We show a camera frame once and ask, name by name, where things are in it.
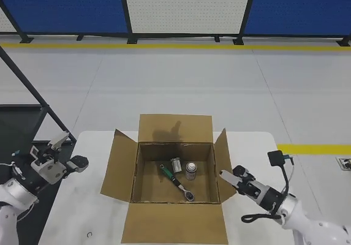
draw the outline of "silver can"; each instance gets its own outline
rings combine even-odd
[[[182,171],[181,161],[179,157],[171,159],[171,164],[173,165],[174,173]]]
[[[197,165],[194,162],[189,162],[186,164],[186,179],[193,180],[195,179],[195,173],[197,171]]]

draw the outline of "cardboard box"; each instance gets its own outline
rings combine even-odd
[[[187,202],[159,169],[180,157],[180,183],[195,195]],[[185,165],[197,164],[193,181]],[[225,130],[213,143],[212,118],[140,115],[138,142],[116,130],[101,194],[129,202],[122,243],[228,244],[221,203],[235,194],[219,177],[231,171]]]

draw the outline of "gray floor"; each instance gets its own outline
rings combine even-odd
[[[212,115],[215,130],[270,132],[277,143],[351,144],[348,52],[7,52],[75,136],[137,130],[140,113],[182,113]],[[0,59],[0,104],[34,102]],[[37,139],[58,132],[46,118]],[[335,156],[295,163],[292,186],[309,215],[351,224],[351,172]]]

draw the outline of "yellow line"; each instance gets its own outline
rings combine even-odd
[[[304,155],[351,155],[351,145],[291,145],[278,144],[285,154]]]
[[[81,49],[200,49],[200,50],[276,50],[276,51],[351,51],[340,46],[276,46],[276,45],[207,45],[207,44],[122,44],[122,43],[1,43],[4,48],[81,48]]]

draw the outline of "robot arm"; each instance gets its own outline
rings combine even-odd
[[[281,151],[272,153],[276,157],[283,157]],[[283,229],[293,230],[296,245],[351,245],[351,227],[308,219],[301,202],[294,195],[286,191],[278,192],[256,181],[246,168],[236,166],[233,173],[222,170],[220,177],[231,184],[239,194],[248,196],[268,212],[243,216],[243,222],[251,223],[262,217],[273,219],[282,225]]]
[[[8,165],[12,168],[12,178],[0,185],[0,245],[18,245],[17,217],[32,209],[40,191],[87,168],[85,157],[74,156],[65,163],[58,160],[61,145],[68,136],[69,133],[63,132],[43,151],[32,146],[26,154],[20,151],[12,154],[13,161]]]

